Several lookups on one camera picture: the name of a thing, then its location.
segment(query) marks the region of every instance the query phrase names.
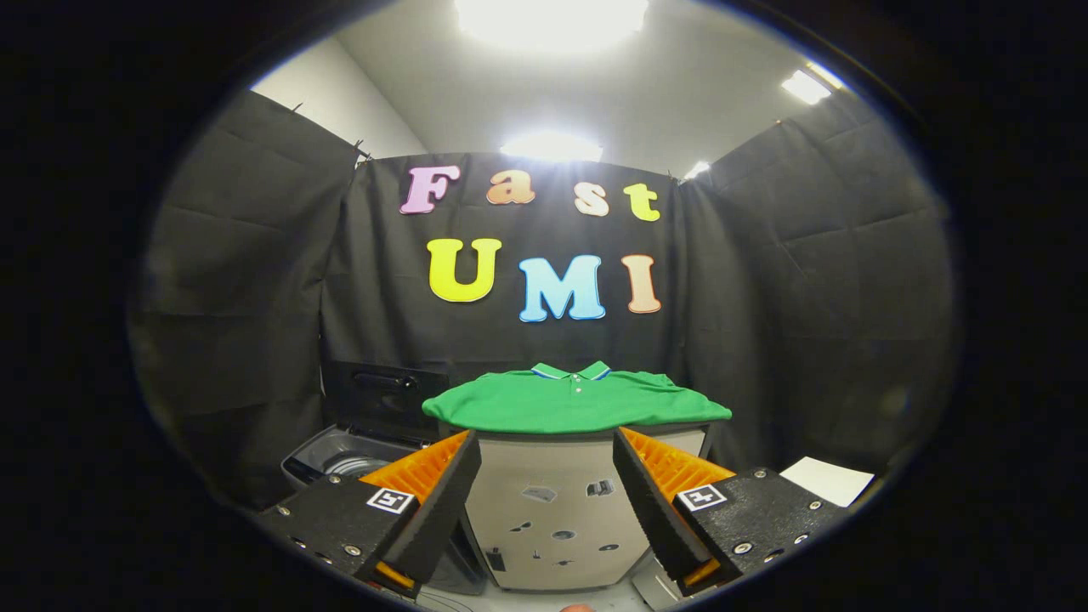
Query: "green polo shirt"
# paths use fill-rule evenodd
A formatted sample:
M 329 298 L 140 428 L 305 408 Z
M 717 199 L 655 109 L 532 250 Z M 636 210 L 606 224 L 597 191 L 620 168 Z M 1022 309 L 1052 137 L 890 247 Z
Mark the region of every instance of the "green polo shirt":
M 677 387 L 663 374 L 613 371 L 601 362 L 574 374 L 544 364 L 485 374 L 423 402 L 423 412 L 466 429 L 511 433 L 578 433 L 732 417 L 728 408 Z

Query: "white paper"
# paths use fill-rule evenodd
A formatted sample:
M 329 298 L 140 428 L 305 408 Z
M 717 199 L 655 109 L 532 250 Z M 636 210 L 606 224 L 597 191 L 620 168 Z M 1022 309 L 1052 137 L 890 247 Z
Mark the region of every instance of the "white paper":
M 783 469 L 782 478 L 808 489 L 836 505 L 846 507 L 868 486 L 873 475 L 804 457 Z

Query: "orange letter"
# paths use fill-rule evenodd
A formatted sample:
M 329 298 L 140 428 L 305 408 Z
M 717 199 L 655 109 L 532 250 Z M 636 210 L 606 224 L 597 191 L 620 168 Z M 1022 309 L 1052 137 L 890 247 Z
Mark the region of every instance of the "orange letter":
M 529 204 L 536 197 L 530 186 L 528 172 L 504 170 L 491 178 L 494 187 L 487 189 L 487 201 L 492 204 Z
M 654 297 L 654 279 L 650 276 L 650 267 L 654 258 L 648 255 L 628 255 L 619 260 L 627 266 L 631 277 L 631 303 L 627 309 L 635 315 L 648 315 L 662 309 L 662 303 Z
M 605 188 L 593 183 L 574 185 L 574 208 L 582 215 L 604 217 L 608 215 L 608 203 L 605 201 Z

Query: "white cabinet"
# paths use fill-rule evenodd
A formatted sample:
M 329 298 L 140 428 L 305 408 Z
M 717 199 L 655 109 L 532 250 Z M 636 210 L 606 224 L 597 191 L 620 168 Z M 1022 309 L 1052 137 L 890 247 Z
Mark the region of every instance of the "white cabinet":
M 698 454 L 703 437 L 698 429 L 655 436 L 692 454 Z M 465 505 L 480 550 L 498 550 L 487 561 L 499 587 L 613 585 L 650 548 L 613 466 L 611 438 L 481 439 L 480 454 Z

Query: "letter m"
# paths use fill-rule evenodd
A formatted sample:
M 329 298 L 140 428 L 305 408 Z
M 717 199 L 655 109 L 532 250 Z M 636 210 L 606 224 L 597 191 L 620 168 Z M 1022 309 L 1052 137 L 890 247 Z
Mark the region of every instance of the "letter m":
M 529 323 L 547 318 L 542 302 L 547 303 L 552 315 L 561 319 L 567 306 L 571 319 L 599 319 L 605 316 L 597 294 L 597 267 L 601 258 L 596 255 L 579 255 L 570 260 L 567 273 L 559 280 L 552 265 L 543 257 L 526 259 L 518 268 L 526 273 L 526 309 L 518 316 Z

